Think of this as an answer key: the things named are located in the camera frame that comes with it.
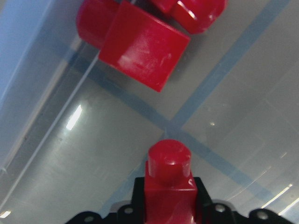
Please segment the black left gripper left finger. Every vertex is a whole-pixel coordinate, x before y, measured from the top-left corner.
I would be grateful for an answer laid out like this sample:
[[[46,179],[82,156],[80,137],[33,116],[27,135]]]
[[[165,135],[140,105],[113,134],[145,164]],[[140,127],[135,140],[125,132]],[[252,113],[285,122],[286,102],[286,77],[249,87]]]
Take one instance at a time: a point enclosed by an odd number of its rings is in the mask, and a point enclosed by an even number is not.
[[[133,186],[131,204],[135,209],[144,211],[144,206],[145,206],[144,203],[145,203],[144,177],[137,177],[135,178],[135,182]]]

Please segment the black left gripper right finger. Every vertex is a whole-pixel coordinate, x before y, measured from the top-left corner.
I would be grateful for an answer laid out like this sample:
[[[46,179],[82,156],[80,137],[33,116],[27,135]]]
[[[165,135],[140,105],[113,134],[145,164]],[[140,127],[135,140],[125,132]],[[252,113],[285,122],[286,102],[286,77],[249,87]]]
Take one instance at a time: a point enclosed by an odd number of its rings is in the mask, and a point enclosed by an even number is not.
[[[196,215],[202,215],[206,208],[208,208],[213,202],[201,178],[195,177],[195,183],[198,190],[196,196]]]

